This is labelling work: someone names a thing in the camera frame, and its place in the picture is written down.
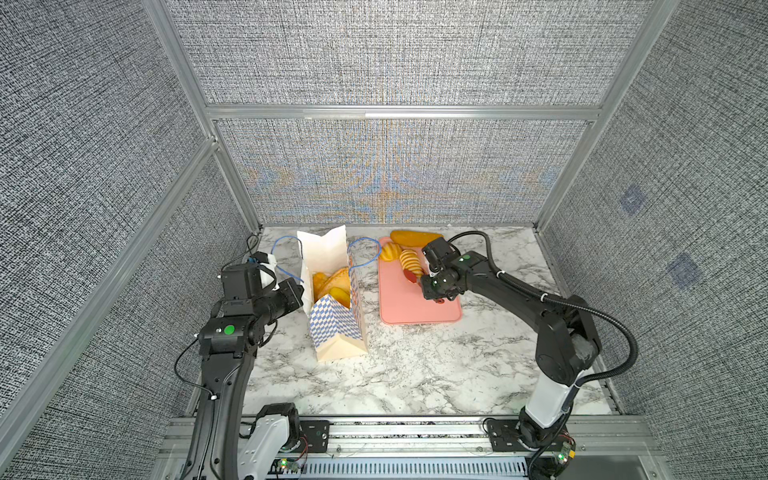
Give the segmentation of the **red kitchen tongs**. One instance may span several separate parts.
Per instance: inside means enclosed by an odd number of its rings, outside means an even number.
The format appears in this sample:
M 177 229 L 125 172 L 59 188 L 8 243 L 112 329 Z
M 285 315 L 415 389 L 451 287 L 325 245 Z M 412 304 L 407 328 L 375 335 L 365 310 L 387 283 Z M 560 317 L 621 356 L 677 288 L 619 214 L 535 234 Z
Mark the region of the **red kitchen tongs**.
M 404 269 L 403 275 L 405 278 L 411 282 L 412 284 L 416 285 L 419 289 L 420 294 L 425 300 L 433 301 L 437 304 L 444 304 L 445 299 L 440 297 L 438 294 L 435 293 L 429 293 L 427 291 L 427 287 L 421 280 L 423 276 L 423 270 L 420 267 L 417 267 L 415 270 L 411 269 Z

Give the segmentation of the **checkered paper bag blue handles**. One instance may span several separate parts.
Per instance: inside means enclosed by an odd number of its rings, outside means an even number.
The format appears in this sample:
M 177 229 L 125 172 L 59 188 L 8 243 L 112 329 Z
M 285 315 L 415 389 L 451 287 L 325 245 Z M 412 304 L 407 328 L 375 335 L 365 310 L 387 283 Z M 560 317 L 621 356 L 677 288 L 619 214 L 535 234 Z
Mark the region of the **checkered paper bag blue handles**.
M 323 235 L 298 231 L 276 239 L 272 247 L 285 240 L 298 243 L 300 271 L 294 276 L 304 287 L 303 309 L 309 321 L 309 333 L 317 360 L 329 362 L 368 353 L 366 326 L 358 289 L 360 270 L 376 262 L 381 254 L 379 241 L 362 237 L 350 242 L 344 225 Z M 351 307 L 344 308 L 329 294 L 314 298 L 312 276 L 324 272 L 328 276 L 348 267 L 351 281 Z

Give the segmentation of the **square glazed pastry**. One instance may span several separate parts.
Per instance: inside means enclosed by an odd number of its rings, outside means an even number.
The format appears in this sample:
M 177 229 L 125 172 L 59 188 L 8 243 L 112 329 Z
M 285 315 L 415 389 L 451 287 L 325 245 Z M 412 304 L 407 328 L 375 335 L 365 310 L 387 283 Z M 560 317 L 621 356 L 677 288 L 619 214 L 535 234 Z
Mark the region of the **square glazed pastry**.
M 316 272 L 313 274 L 312 282 L 313 282 L 313 294 L 315 299 L 318 299 L 321 297 L 321 291 L 324 285 L 327 283 L 328 278 L 329 276 L 324 272 Z

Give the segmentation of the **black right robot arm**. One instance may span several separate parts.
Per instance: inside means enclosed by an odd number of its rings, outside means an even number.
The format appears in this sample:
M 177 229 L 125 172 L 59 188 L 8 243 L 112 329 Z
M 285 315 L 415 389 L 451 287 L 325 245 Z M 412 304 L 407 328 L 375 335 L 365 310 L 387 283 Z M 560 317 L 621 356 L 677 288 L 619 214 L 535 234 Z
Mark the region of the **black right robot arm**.
M 421 277 L 427 300 L 454 300 L 472 292 L 523 320 L 536 333 L 535 362 L 540 377 L 521 409 L 516 426 L 519 442 L 533 451 L 559 435 L 572 411 L 586 371 L 600 352 L 590 313 L 574 303 L 552 304 L 548 293 L 508 275 L 485 256 L 460 253 L 448 244 L 422 249 L 428 273 Z

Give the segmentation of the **ridged golden bread roll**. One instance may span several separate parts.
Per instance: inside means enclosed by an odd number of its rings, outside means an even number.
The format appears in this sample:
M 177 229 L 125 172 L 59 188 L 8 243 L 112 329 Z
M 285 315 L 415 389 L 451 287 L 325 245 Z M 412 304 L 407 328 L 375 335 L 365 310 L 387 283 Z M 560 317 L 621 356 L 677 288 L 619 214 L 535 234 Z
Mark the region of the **ridged golden bread roll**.
M 419 255 L 413 250 L 404 249 L 399 257 L 399 262 L 400 262 L 402 271 L 404 269 L 415 270 L 417 267 L 420 267 L 422 269 Z

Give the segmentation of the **triangular tan bread slice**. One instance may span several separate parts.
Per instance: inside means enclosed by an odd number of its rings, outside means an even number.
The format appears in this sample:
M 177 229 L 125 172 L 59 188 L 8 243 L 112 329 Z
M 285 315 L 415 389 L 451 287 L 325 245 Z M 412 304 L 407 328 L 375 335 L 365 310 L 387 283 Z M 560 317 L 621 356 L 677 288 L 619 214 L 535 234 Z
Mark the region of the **triangular tan bread slice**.
M 347 294 L 351 291 L 351 281 L 349 276 L 349 268 L 344 267 L 337 270 L 333 275 L 330 275 L 324 282 L 316 289 L 315 299 L 319 300 L 323 296 L 330 293 L 333 288 L 339 288 L 345 291 Z

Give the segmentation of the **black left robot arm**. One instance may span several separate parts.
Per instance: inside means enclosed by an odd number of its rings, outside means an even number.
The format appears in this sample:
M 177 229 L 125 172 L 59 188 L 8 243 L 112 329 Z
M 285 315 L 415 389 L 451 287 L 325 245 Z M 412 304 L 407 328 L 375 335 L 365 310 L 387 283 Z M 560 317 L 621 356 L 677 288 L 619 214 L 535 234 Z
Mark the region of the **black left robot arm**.
M 303 287 L 280 281 L 274 257 L 256 253 L 220 271 L 223 296 L 191 343 L 199 347 L 201 392 L 183 479 L 238 479 L 238 443 L 244 396 L 258 350 L 271 340 L 266 328 L 303 306 Z

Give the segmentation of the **oval golden bread bun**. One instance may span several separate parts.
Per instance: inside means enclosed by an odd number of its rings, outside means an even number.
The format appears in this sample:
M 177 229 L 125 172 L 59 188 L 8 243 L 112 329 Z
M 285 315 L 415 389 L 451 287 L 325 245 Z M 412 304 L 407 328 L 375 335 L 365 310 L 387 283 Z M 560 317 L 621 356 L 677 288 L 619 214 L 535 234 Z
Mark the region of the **oval golden bread bun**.
M 347 290 L 340 287 L 332 287 L 329 290 L 329 295 L 344 308 L 349 309 L 351 307 L 351 296 Z

